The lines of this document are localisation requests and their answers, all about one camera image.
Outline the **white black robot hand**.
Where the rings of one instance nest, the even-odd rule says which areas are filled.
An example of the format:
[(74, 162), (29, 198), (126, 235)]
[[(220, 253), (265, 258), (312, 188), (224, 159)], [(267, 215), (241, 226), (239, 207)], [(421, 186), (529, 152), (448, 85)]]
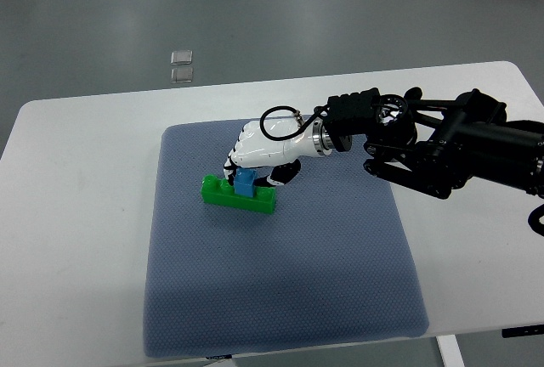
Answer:
[(228, 153), (224, 163), (224, 177), (233, 183), (239, 168), (271, 167), (271, 173), (257, 178), (254, 184), (258, 187), (285, 185), (301, 170), (301, 156), (322, 156), (315, 148), (310, 127), (294, 138), (275, 141), (264, 136), (258, 121), (250, 121), (242, 128), (233, 149)]

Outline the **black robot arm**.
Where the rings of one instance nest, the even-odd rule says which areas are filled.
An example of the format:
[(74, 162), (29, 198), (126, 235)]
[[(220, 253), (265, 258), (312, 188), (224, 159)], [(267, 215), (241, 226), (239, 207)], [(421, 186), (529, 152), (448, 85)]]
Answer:
[(543, 195), (542, 123), (508, 121), (505, 104), (478, 89), (425, 100), (420, 88), (404, 96), (372, 88), (331, 96), (314, 111), (339, 152), (365, 136), (365, 170), (391, 183), (439, 199), (470, 178)]

